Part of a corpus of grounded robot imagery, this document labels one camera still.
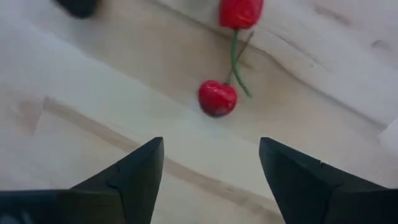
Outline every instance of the wooden floor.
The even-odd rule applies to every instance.
[[[255,48],[241,66],[254,98],[239,92],[230,116],[206,117],[196,89],[224,79],[230,40],[155,2],[104,3],[96,18],[79,21],[51,2],[0,0],[2,189],[70,187],[156,136],[168,161],[161,223],[223,223],[233,214],[279,223],[258,158],[262,136],[398,187],[397,158],[376,141],[383,125]],[[175,195],[180,188],[197,197]],[[175,206],[162,199],[174,197]]]

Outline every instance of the black object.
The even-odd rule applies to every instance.
[[[154,138],[70,190],[0,192],[0,223],[149,224],[163,159]]]
[[[99,0],[54,0],[59,3],[69,15],[79,18],[86,19],[94,15]]]
[[[398,223],[398,190],[387,189],[270,138],[260,141],[266,179],[286,224]]]

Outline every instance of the red cherry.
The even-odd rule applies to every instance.
[[[202,83],[198,91],[199,104],[209,116],[220,117],[234,110],[238,96],[235,89],[216,80]]]

